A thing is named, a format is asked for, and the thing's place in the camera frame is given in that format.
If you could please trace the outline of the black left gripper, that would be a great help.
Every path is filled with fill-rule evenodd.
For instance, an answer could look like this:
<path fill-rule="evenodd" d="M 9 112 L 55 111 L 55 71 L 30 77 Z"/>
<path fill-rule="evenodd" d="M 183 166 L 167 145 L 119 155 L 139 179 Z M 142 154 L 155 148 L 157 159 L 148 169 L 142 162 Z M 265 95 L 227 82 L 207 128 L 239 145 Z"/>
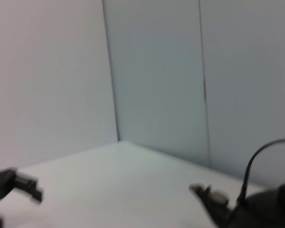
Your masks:
<path fill-rule="evenodd" d="M 14 188 L 25 192 L 32 200 L 41 204 L 44 190 L 38 180 L 23 173 L 17 173 L 14 167 L 0 170 L 0 200 L 6 197 Z M 4 228 L 4 219 L 0 216 L 0 228 Z"/>

